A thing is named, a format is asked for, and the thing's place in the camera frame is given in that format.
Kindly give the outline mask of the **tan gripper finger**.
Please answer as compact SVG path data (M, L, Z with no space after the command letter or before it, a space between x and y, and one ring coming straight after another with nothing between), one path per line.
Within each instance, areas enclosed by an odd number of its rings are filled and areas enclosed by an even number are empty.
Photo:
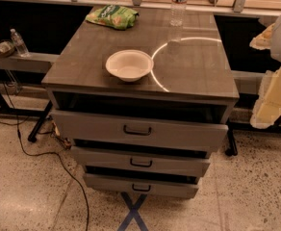
M257 129L267 129L281 116L281 66L265 73L258 94L250 124Z
M270 49L273 27L274 24L269 25L261 34L252 39L249 46L257 50Z

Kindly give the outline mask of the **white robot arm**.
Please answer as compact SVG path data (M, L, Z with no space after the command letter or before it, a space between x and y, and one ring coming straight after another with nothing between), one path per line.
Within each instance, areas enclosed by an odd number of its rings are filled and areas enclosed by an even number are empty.
M249 46L258 50L269 49L271 57L281 63L281 15ZM250 124L257 129L267 129L281 116L281 66L274 72L266 71L258 95Z

